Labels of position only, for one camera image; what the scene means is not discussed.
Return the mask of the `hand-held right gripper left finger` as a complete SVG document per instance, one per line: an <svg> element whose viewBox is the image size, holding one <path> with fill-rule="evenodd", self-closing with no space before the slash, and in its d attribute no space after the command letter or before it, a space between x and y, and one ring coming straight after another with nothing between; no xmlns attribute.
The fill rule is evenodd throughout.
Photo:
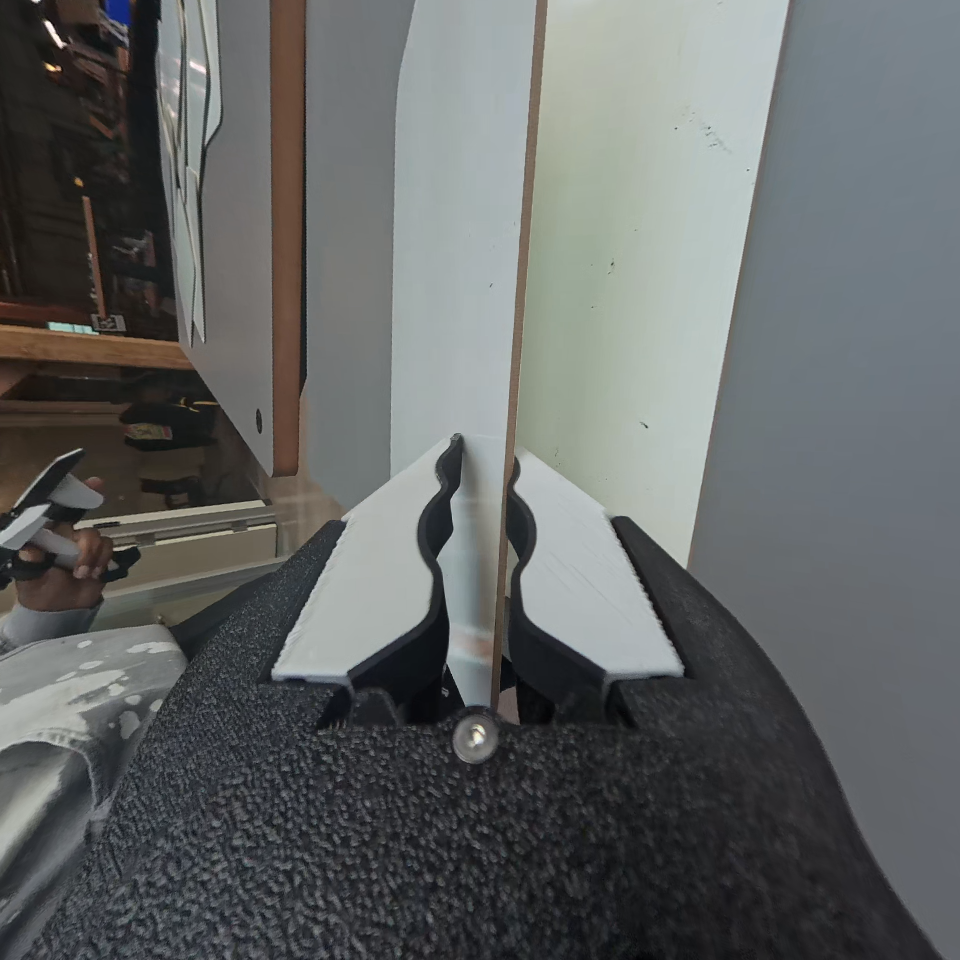
<svg viewBox="0 0 960 960"><path fill-rule="evenodd" d="M464 441L442 438L349 511L270 670L275 682L429 685L447 661L439 554Z"/></svg>

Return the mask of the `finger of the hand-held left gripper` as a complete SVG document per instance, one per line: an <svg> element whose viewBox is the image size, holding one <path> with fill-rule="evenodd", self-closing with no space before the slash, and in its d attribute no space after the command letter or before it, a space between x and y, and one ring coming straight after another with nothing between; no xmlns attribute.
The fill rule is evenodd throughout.
<svg viewBox="0 0 960 960"><path fill-rule="evenodd" d="M77 522L86 515L86 484L74 470L86 457L84 448L76 448L54 459L13 504L19 517L34 507L52 508L54 522Z"/></svg>
<svg viewBox="0 0 960 960"><path fill-rule="evenodd" d="M36 504L1 515L1 549L19 551L32 543L49 522L48 504Z"/></svg>

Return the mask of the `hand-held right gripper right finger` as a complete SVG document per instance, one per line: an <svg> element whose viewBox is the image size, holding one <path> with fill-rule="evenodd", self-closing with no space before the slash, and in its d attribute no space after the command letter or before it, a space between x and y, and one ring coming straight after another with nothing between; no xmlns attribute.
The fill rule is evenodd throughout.
<svg viewBox="0 0 960 960"><path fill-rule="evenodd" d="M602 505L527 450L514 459L509 658L525 683L685 673Z"/></svg>

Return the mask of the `stack of white panels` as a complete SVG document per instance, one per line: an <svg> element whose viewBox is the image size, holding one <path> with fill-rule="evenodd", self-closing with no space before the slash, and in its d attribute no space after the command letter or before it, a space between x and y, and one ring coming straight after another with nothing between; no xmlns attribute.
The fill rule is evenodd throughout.
<svg viewBox="0 0 960 960"><path fill-rule="evenodd" d="M516 441L682 566L787 10L547 6Z"/></svg>

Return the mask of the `white rounded board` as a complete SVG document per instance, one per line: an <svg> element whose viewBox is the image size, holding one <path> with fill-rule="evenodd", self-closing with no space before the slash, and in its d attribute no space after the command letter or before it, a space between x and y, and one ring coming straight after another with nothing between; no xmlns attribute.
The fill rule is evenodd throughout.
<svg viewBox="0 0 960 960"><path fill-rule="evenodd" d="M498 704L546 2L415 2L395 110L390 470L460 434L439 555L463 702Z"/></svg>

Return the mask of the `person's left forearm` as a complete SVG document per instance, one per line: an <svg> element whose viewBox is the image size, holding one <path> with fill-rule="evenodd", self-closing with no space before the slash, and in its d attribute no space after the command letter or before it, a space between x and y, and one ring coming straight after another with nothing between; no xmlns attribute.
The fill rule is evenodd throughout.
<svg viewBox="0 0 960 960"><path fill-rule="evenodd" d="M101 606L40 611L14 605L1 619L1 656L34 643L83 635L90 630Z"/></svg>

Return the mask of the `person's left hand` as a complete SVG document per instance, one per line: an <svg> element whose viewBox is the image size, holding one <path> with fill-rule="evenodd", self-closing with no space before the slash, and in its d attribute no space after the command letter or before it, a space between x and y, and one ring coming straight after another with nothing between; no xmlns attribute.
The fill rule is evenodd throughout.
<svg viewBox="0 0 960 960"><path fill-rule="evenodd" d="M78 530L67 523L53 530L77 546L76 565L72 571L53 566L38 579L16 582L17 604L43 613L96 608L103 595L102 575L114 555L113 541L97 529Z"/></svg>

